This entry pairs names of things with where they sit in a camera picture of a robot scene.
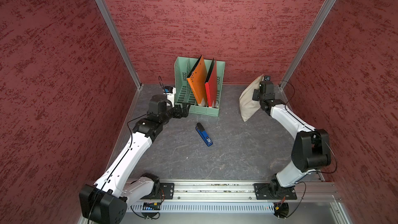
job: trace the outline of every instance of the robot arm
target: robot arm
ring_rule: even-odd
[[[136,123],[131,137],[116,160],[94,186],[85,185],[80,191],[83,217],[99,224],[118,224],[128,206],[144,196],[153,198],[160,193],[159,178],[149,173],[142,175],[128,187],[124,186],[138,160],[163,130],[163,125],[171,118],[188,116],[190,104],[173,106],[170,97],[173,98],[174,94],[152,97],[147,117]]]
[[[291,162],[274,175],[269,187],[265,187],[272,199],[281,199],[294,185],[307,174],[330,165],[329,135],[323,130],[307,124],[294,114],[283,101],[275,99],[274,85],[269,76],[255,89],[253,100],[260,102],[260,107],[269,116],[276,119],[295,139],[291,153]]]

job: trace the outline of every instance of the orange folder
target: orange folder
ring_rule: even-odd
[[[211,62],[209,72],[207,73],[205,87],[209,107],[214,108],[216,106],[217,99],[217,61],[214,59]]]
[[[193,95],[195,96],[198,106],[206,107],[207,96],[205,81],[207,76],[207,70],[205,65],[205,59],[203,55],[197,60],[191,72],[187,76],[187,81],[191,86]]]

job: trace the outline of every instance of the aluminum frame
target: aluminum frame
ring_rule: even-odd
[[[316,15],[316,18],[312,23],[310,30],[308,31],[300,48],[298,49],[296,56],[293,58],[293,61],[290,63],[290,66],[286,70],[286,73],[282,78],[283,81],[281,81],[281,83],[279,84],[281,89],[285,88],[286,82],[284,81],[289,81],[290,77],[292,76],[293,72],[296,70],[296,67],[300,63],[302,57],[304,56],[305,52],[307,51],[308,47],[310,46],[312,40],[314,39],[320,27],[322,26],[322,23],[325,21],[327,15],[329,14],[335,2],[336,0],[325,0],[323,5],[321,6],[321,9]]]
[[[129,179],[125,186],[135,180]],[[279,202],[280,200],[257,200],[253,187],[254,183],[268,183],[267,181],[223,181],[223,180],[160,180],[162,183],[174,183],[172,202]],[[333,182],[305,182],[306,193],[302,202],[342,202],[341,196]],[[295,186],[299,202],[305,186],[300,183]]]
[[[331,202],[333,214],[339,224],[353,224],[350,216],[347,213],[346,207],[341,202]]]
[[[130,75],[131,75],[135,85],[137,86],[138,89],[141,88],[142,83],[141,83],[140,79],[138,78],[137,71],[135,70],[135,68],[130,60],[130,56],[127,52],[126,47],[124,46],[122,38],[120,37],[120,34],[117,30],[115,22],[113,21],[111,13],[109,12],[108,7],[106,6],[105,0],[95,0],[95,1],[97,3],[97,6],[98,6],[101,14],[102,14],[103,19],[106,22],[106,25],[109,28],[109,31],[112,34],[113,39],[115,40],[117,48],[119,49],[119,52],[122,55],[124,62],[126,63],[127,69],[129,70]]]
[[[281,87],[279,87],[279,85],[277,87],[278,87],[279,92],[281,93],[282,100],[284,102],[286,102],[286,106],[289,107],[289,109],[291,111],[293,111],[292,106],[290,105],[290,102],[289,102],[289,100],[288,100],[288,98],[287,98],[287,96],[285,94],[285,91]]]

